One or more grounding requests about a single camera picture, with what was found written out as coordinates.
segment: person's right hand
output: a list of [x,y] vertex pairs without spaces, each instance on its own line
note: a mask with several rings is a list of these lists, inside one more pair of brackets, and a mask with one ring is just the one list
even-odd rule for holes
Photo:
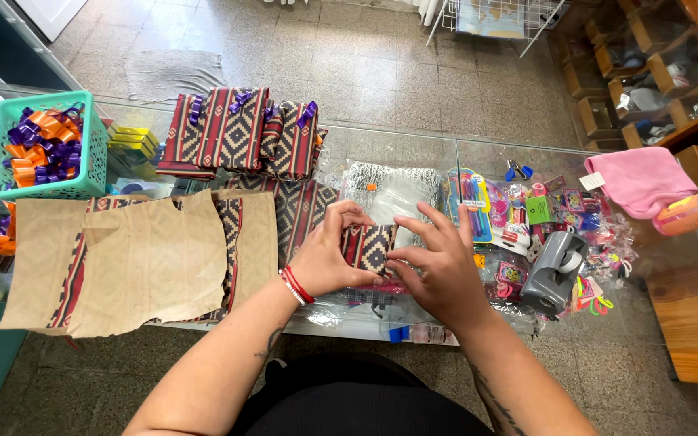
[[[459,206],[459,231],[443,213],[424,202],[416,208],[434,223],[408,216],[395,222],[422,237],[427,249],[403,247],[387,253],[387,266],[405,283],[420,306],[452,331],[470,329],[492,312],[473,261],[468,209]],[[420,277],[405,264],[422,270]]]

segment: bracelet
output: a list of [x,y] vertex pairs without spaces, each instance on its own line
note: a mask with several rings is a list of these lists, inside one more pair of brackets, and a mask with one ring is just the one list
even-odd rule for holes
[[279,277],[281,277],[282,280],[285,281],[285,285],[287,285],[287,289],[289,289],[290,292],[292,292],[292,295],[296,297],[296,300],[299,303],[301,303],[301,306],[305,306],[305,301],[303,301],[303,297],[298,295],[298,292],[296,292],[296,290],[292,288],[292,285],[290,284],[289,280],[287,280],[287,276],[285,275],[285,273],[281,269],[279,270]]
[[298,280],[296,279],[296,276],[292,273],[292,268],[290,268],[290,265],[286,265],[284,269],[285,276],[287,277],[287,282],[291,284],[291,286],[298,292],[298,295],[303,298],[303,301],[307,303],[312,303],[314,302],[314,298],[309,295],[308,292],[305,292],[305,289],[303,286],[298,283]]

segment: hand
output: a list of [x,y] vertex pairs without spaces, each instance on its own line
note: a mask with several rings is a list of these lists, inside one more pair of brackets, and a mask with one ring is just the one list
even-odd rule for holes
[[362,206],[343,200],[327,206],[325,219],[305,238],[290,262],[292,274],[311,296],[348,286],[381,285],[380,275],[352,268],[341,255],[341,234],[349,226],[374,226]]
[[[434,223],[407,216],[395,222],[422,237],[427,249],[404,247],[387,253],[387,266],[405,283],[420,306],[452,331],[470,329],[492,308],[473,262],[473,238],[468,209],[459,206],[460,228],[424,202],[416,208]],[[422,270],[420,277],[406,261]]]

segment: plastic bottle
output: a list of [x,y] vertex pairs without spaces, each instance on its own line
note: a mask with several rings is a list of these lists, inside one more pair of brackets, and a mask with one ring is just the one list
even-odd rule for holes
[[656,230],[667,236],[698,229],[698,194],[673,203],[653,218]]

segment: forearm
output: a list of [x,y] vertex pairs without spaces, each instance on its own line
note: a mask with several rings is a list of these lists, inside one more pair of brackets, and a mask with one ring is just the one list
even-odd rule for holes
[[498,434],[597,434],[498,312],[455,334]]
[[169,370],[124,434],[226,434],[297,307],[284,282],[269,281]]

